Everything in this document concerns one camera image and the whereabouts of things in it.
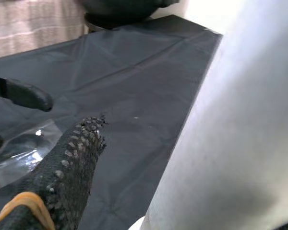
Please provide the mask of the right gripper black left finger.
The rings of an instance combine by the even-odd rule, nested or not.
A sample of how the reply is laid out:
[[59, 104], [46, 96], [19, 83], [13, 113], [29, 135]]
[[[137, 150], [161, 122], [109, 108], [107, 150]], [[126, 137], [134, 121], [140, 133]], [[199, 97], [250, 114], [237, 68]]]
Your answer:
[[29, 173], [13, 183], [0, 210], [0, 230], [75, 230], [106, 143], [104, 117], [86, 117], [68, 128]]

